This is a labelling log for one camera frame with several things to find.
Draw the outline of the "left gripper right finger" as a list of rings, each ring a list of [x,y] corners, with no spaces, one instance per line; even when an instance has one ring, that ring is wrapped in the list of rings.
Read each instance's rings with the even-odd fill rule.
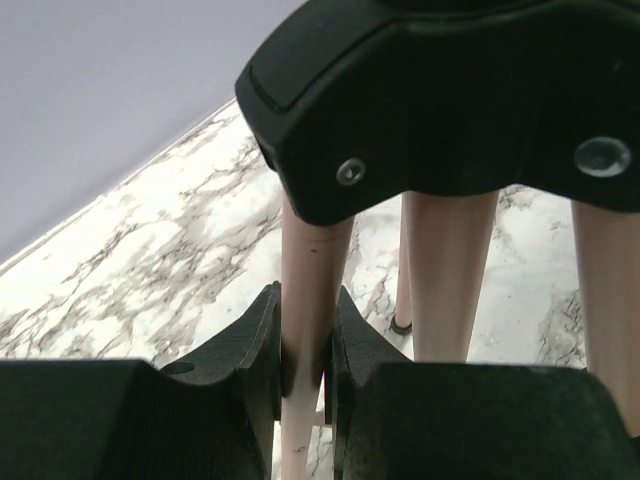
[[[614,402],[577,369],[415,363],[338,304],[327,376],[338,479],[635,479]]]

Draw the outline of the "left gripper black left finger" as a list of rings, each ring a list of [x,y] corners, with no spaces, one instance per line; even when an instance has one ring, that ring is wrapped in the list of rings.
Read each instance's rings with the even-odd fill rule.
[[[279,410],[278,284],[192,352],[1,364],[5,479],[267,479]]]

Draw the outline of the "pink perforated music stand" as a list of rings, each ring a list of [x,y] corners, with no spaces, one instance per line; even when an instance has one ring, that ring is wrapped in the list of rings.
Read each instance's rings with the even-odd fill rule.
[[[281,475],[302,479],[355,216],[402,199],[398,330],[466,361],[499,193],[570,200],[587,367],[639,453],[639,5],[309,1],[235,85],[283,194]]]

